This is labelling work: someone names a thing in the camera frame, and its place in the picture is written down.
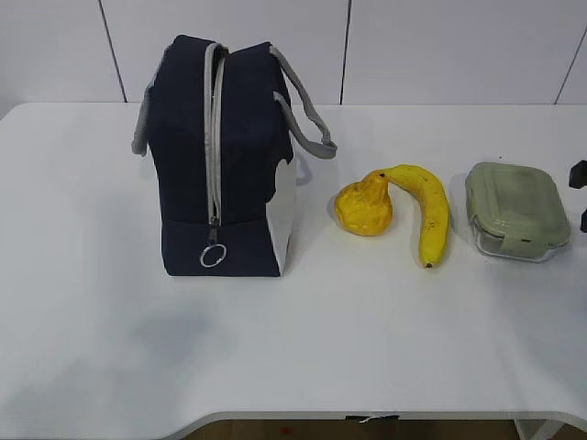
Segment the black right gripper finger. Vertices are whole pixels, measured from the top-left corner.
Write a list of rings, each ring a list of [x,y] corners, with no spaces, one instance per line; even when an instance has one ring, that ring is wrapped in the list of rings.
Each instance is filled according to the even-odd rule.
[[[583,188],[587,186],[587,160],[582,159],[570,169],[569,186]]]
[[[580,230],[583,233],[587,233],[587,209],[581,214],[581,226]]]

